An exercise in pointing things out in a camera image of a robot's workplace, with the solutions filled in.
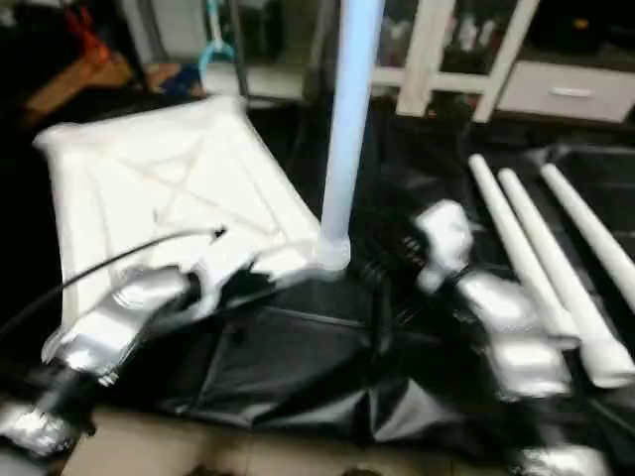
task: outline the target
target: black wire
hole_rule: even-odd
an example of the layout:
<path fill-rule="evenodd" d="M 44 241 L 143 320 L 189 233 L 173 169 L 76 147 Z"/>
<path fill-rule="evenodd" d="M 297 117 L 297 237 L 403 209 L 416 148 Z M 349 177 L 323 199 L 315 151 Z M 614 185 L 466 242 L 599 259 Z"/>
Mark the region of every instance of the black wire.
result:
<path fill-rule="evenodd" d="M 464 123 L 456 125 L 456 140 L 454 142 L 454 151 L 458 159 L 458 165 L 463 168 L 467 163 L 467 157 L 471 155 L 471 138 L 473 122 L 471 117 L 466 119 Z"/>
<path fill-rule="evenodd" d="M 249 83 L 247 82 L 247 59 L 240 25 L 238 0 L 229 0 L 229 23 L 234 41 L 234 66 L 238 77 L 240 95 L 249 101 Z"/>
<path fill-rule="evenodd" d="M 200 0 L 200 5 L 202 7 L 202 27 L 205 30 L 205 38 L 207 39 L 207 42 L 210 43 L 212 41 L 212 36 L 211 36 L 211 27 L 209 26 L 209 16 L 207 15 L 207 0 Z"/>
<path fill-rule="evenodd" d="M 179 238 L 186 238 L 186 237 L 197 236 L 197 235 L 209 235 L 210 237 L 211 236 L 217 237 L 218 235 L 216 234 L 216 232 L 217 230 L 213 228 L 178 231 L 176 233 L 171 233 L 169 235 L 162 236 L 160 238 L 155 238 L 154 240 L 150 240 L 146 243 L 143 243 L 139 246 L 131 248 L 128 251 L 115 255 L 107 260 L 102 261 L 101 263 L 96 264 L 88 268 L 87 270 L 84 270 L 81 273 L 73 276 L 72 278 L 69 278 L 63 283 L 51 288 L 45 293 L 39 295 L 33 302 L 31 302 L 29 305 L 24 307 L 20 312 L 18 312 L 17 314 L 14 314 L 11 318 L 9 318 L 9 320 L 7 320 L 4 323 L 4 325 L 2 325 L 2 327 L 0 327 L 0 340 L 6 337 L 11 330 L 13 330 L 17 325 L 19 325 L 25 319 L 33 315 L 38 309 L 40 309 L 44 304 L 49 302 L 52 298 L 57 296 L 66 288 L 86 278 L 87 276 L 92 275 L 93 273 L 96 273 L 97 271 L 102 270 L 103 268 L 106 268 L 107 266 L 110 266 L 113 263 L 116 263 L 117 261 L 121 261 L 124 258 L 137 254 L 148 248 L 153 248 L 166 241 L 172 241 Z"/>
<path fill-rule="evenodd" d="M 296 160 L 296 156 L 300 151 L 300 147 L 304 144 L 305 138 L 307 136 L 307 121 L 309 108 L 307 106 L 301 106 L 299 109 L 299 118 L 298 118 L 298 129 L 296 130 L 296 137 L 294 138 L 294 142 L 291 145 L 291 150 L 289 152 L 289 158 L 285 161 L 283 168 L 285 172 L 290 175 L 292 166 Z"/>

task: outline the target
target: black cable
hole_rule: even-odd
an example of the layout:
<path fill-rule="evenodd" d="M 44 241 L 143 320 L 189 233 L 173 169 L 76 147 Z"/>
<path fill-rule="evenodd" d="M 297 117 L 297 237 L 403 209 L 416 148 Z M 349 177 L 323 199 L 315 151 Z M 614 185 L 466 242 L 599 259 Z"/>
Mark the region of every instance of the black cable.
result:
<path fill-rule="evenodd" d="M 205 30 L 205 40 L 207 43 L 211 43 L 213 38 L 211 36 L 211 27 L 209 26 L 209 17 L 207 16 L 207 0 L 200 0 L 200 8 L 203 12 L 202 27 Z"/>
<path fill-rule="evenodd" d="M 101 263 L 98 263 L 98 264 L 88 268 L 87 270 L 82 271 L 81 273 L 73 276 L 72 278 L 69 278 L 68 280 L 64 281 L 63 283 L 60 283 L 59 285 L 51 288 L 50 290 L 46 291 L 45 293 L 43 293 L 41 295 L 39 295 L 33 302 L 31 302 L 29 305 L 24 307 L 17 314 L 14 314 L 11 318 L 9 318 L 9 320 L 7 320 L 2 325 L 2 327 L 0 327 L 0 340 L 2 340 L 4 337 L 6 337 L 6 335 L 12 329 L 14 329 L 18 324 L 20 324 L 22 321 L 24 321 L 25 319 L 30 317 L 34 312 L 36 312 L 38 309 L 40 309 L 44 304 L 49 302 L 52 298 L 57 296 L 63 290 L 65 290 L 66 288 L 74 285 L 75 283 L 77 283 L 78 281 L 86 278 L 87 276 L 90 276 L 93 273 L 96 273 L 97 271 L 102 270 L 103 268 L 106 268 L 107 266 L 110 266 L 113 263 L 116 263 L 117 261 L 121 261 L 124 258 L 127 258 L 127 257 L 129 257 L 131 255 L 137 254 L 137 253 L 139 253 L 139 252 L 141 252 L 143 250 L 146 250 L 148 248 L 153 248 L 153 247 L 155 247 L 157 245 L 160 245 L 161 243 L 164 243 L 166 241 L 172 241 L 172 240 L 176 240 L 176 239 L 179 239 L 179 238 L 187 238 L 187 237 L 190 237 L 190 236 L 198 236 L 198 235 L 209 235 L 210 237 L 211 236 L 217 237 L 218 233 L 219 233 L 219 231 L 214 229 L 214 228 L 191 229 L 191 230 L 178 231 L 176 233 L 171 233 L 169 235 L 162 236 L 160 238 L 155 238 L 154 240 L 150 240 L 150 241 L 148 241 L 146 243 L 143 243 L 143 244 L 141 244 L 139 246 L 131 248 L 128 251 L 125 251 L 125 252 L 120 253 L 118 255 L 115 255 L 115 256 L 113 256 L 111 258 L 108 258 L 107 260 L 104 260 Z"/>
<path fill-rule="evenodd" d="M 463 167 L 464 164 L 467 163 L 467 157 L 471 155 L 471 144 L 467 144 L 470 142 L 470 134 L 472 132 L 473 122 L 471 118 L 469 118 L 464 124 L 458 124 L 456 128 L 456 140 L 454 142 L 454 152 L 456 153 L 456 157 L 458 158 L 458 164 L 460 167 Z"/>
<path fill-rule="evenodd" d="M 249 101 L 249 84 L 247 82 L 247 59 L 242 38 L 242 26 L 240 25 L 240 12 L 238 0 L 229 0 L 229 19 L 231 33 L 234 41 L 234 66 L 238 77 L 238 89 L 240 95 Z"/>
<path fill-rule="evenodd" d="M 356 230 L 357 222 L 352 229 Z M 393 340 L 392 283 L 386 263 L 374 254 L 367 239 L 352 233 L 352 253 L 349 272 L 372 293 L 369 322 L 371 360 L 376 361 L 391 347 Z"/>

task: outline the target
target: silver wrapped joint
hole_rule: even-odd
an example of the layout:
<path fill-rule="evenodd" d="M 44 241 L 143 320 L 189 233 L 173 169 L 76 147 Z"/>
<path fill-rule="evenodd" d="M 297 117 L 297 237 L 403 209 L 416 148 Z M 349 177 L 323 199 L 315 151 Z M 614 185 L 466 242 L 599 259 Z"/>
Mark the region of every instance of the silver wrapped joint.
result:
<path fill-rule="evenodd" d="M 443 200 L 415 220 L 430 242 L 429 261 L 421 270 L 417 284 L 431 294 L 444 281 L 467 266 L 473 239 L 469 221 L 456 202 Z"/>
<path fill-rule="evenodd" d="M 47 457 L 72 449 L 81 431 L 63 418 L 14 403 L 0 411 L 0 435 L 38 456 Z"/>
<path fill-rule="evenodd" d="M 190 285 L 175 267 L 139 273 L 108 293 L 63 335 L 56 359 L 93 375 L 102 385 L 112 384 L 151 319 L 184 296 Z"/>
<path fill-rule="evenodd" d="M 470 271 L 456 288 L 487 330 L 486 355 L 504 399 L 570 392 L 571 375 L 563 356 L 547 337 L 536 306 L 519 285 Z"/>
<path fill-rule="evenodd" d="M 522 476 L 610 475 L 601 453 L 576 445 L 525 449 L 519 466 L 513 469 Z"/>

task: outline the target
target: white pole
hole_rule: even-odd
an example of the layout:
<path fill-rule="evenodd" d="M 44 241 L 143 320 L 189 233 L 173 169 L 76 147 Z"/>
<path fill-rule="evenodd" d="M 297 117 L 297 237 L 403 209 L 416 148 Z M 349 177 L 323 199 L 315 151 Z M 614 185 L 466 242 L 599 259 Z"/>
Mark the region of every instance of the white pole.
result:
<path fill-rule="evenodd" d="M 527 190 L 510 170 L 502 171 L 498 178 L 556 292 L 575 320 L 582 341 L 580 356 L 591 381 L 606 389 L 632 383 L 635 365 L 628 351 L 611 334 Z"/>
<path fill-rule="evenodd" d="M 321 210 L 317 263 L 343 271 L 350 261 L 348 221 L 355 192 L 384 0 L 341 2 L 335 99 Z"/>
<path fill-rule="evenodd" d="M 577 328 L 569 312 L 563 308 L 552 288 L 543 267 L 540 265 L 516 215 L 509 206 L 503 191 L 498 186 L 492 171 L 483 156 L 474 154 L 469 158 L 469 167 L 496 226 L 516 275 L 523 286 L 541 305 L 541 319 L 548 332 L 559 339 L 564 348 L 579 345 Z"/>
<path fill-rule="evenodd" d="M 631 258 L 556 166 L 544 166 L 541 174 L 635 312 L 635 264 Z"/>

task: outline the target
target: drawer handle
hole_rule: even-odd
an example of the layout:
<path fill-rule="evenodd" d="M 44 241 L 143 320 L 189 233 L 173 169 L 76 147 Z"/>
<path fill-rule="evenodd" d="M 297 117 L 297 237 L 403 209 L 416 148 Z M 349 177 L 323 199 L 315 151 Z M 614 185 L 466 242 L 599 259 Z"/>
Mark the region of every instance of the drawer handle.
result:
<path fill-rule="evenodd" d="M 552 94 L 555 96 L 564 97 L 578 97 L 580 99 L 586 99 L 593 95 L 593 91 L 590 89 L 577 89 L 574 87 L 552 87 Z"/>

